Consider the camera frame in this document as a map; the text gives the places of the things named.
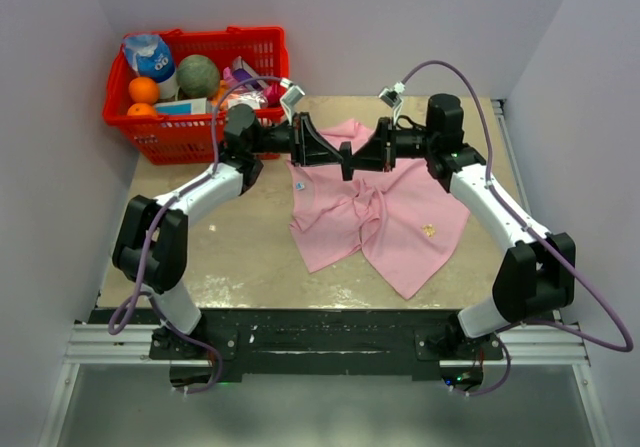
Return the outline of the small black stand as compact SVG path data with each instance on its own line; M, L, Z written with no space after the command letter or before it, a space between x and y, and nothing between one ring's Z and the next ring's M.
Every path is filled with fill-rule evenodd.
M341 174L343 181L351 181L353 179L352 168L352 145L350 141L342 142L339 147L341 157Z

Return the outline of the pink garment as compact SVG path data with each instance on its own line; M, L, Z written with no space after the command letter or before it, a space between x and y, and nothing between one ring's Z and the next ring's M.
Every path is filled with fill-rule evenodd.
M337 165L288 167L290 232L309 272L357 251L404 299L412 298L451 258L470 216L427 171L400 159L389 173L357 171L343 181ZM432 224L434 237L422 226Z

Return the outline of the gold rhinestone brooch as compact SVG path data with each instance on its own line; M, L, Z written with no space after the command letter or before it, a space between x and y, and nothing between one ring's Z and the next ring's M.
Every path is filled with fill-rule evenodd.
M436 229L432 224L426 224L422 226L422 231L424 232L424 234L429 237L432 238L435 236L436 234Z

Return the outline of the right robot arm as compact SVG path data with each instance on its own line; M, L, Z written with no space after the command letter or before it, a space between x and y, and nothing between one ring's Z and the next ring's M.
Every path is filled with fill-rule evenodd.
M410 129L398 126L401 95L386 89L380 98L392 114L379 119L373 136L346 161L343 173L387 172L399 159L422 158L429 174L480 221L504 253L490 296L453 320L445 336L448 353L469 359L480 349L480 337L569 305L574 299L568 270L575 263L574 241L532 219L488 172L487 161L464 140L459 98L432 96L425 125Z

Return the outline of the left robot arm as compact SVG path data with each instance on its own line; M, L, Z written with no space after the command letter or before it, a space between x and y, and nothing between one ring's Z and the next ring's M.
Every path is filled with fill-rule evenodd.
M224 138L214 163L200 175L155 198L138 195L125 210L113 252L114 266L134 282L134 291L112 316L110 334L131 321L138 299L147 296L157 315L172 325L171 345L185 359L200 357L207 335L196 328L201 311L184 284L191 227L220 205L247 192L259 177L263 153L285 153L296 166L346 164L349 143L332 146L300 113L265 128L246 104L227 113Z

